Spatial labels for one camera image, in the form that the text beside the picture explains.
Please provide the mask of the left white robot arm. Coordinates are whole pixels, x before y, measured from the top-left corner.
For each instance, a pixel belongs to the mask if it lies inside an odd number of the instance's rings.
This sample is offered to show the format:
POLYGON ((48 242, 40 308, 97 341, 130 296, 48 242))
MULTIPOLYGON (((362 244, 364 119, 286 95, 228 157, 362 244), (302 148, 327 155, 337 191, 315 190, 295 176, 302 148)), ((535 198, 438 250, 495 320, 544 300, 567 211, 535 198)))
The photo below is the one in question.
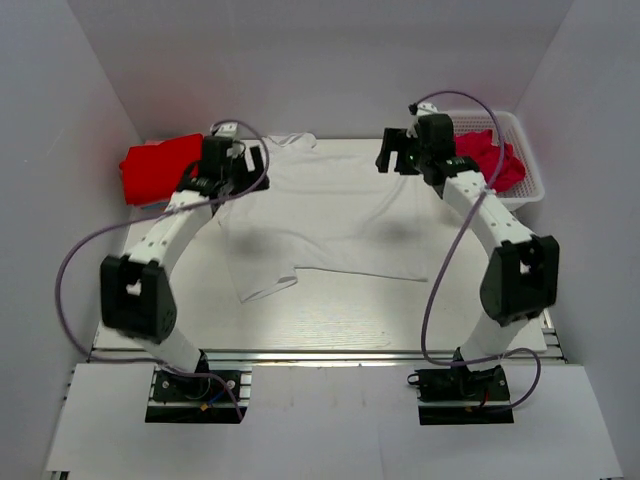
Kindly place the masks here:
POLYGON ((269 188, 268 149, 248 147, 217 130, 182 174, 168 205, 147 233, 100 266, 102 323, 142 346, 170 370, 177 387, 199 399, 211 387, 204 354, 177 326, 171 273, 195 235, 226 202, 269 188))

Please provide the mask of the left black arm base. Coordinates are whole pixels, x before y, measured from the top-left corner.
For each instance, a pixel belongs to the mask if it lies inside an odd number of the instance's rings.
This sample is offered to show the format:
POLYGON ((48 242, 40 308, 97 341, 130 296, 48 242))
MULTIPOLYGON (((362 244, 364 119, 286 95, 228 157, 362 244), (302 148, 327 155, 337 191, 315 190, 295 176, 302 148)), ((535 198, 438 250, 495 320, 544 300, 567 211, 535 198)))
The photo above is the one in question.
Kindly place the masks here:
POLYGON ((221 403, 230 401, 228 390, 240 399, 242 371, 234 369, 213 370, 212 373, 223 380, 220 382, 210 377, 195 378, 178 375, 166 367, 156 369, 150 389, 150 399, 159 403, 221 403))

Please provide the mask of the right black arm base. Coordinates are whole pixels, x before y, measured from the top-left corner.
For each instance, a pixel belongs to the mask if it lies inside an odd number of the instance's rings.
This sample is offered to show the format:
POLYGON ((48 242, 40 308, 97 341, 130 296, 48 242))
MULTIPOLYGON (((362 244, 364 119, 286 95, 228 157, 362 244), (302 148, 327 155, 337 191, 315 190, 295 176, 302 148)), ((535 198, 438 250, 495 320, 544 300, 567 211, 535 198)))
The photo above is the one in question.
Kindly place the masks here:
POLYGON ((407 377, 424 402, 506 402, 510 400, 506 375, 501 366, 471 371, 466 366, 415 370, 407 377))

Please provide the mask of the white t shirt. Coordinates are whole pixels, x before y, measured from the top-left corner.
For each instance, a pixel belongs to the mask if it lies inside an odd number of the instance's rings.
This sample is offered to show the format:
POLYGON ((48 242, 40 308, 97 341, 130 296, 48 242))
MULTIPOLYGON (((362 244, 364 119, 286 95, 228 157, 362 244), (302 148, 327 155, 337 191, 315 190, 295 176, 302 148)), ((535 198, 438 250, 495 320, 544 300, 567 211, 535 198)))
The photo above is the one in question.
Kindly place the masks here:
POLYGON ((218 222, 241 302, 294 285, 301 269, 425 282, 430 189, 381 174, 373 154, 320 151, 310 133, 269 137, 270 186, 218 222))

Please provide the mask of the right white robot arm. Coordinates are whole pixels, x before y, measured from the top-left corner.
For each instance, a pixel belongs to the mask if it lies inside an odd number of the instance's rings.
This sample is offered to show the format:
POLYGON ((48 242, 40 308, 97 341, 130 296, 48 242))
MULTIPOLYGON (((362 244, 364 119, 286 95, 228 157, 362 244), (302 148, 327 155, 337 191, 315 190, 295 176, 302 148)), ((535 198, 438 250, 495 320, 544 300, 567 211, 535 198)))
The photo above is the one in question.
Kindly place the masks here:
POLYGON ((419 175, 463 219, 485 250, 482 307, 468 339, 448 367, 453 390, 472 399, 488 385, 485 371, 514 353, 520 331, 557 298, 560 247, 519 222, 489 187, 477 163, 456 152, 454 126, 444 113, 421 115, 409 129, 387 128, 376 159, 379 172, 419 175))

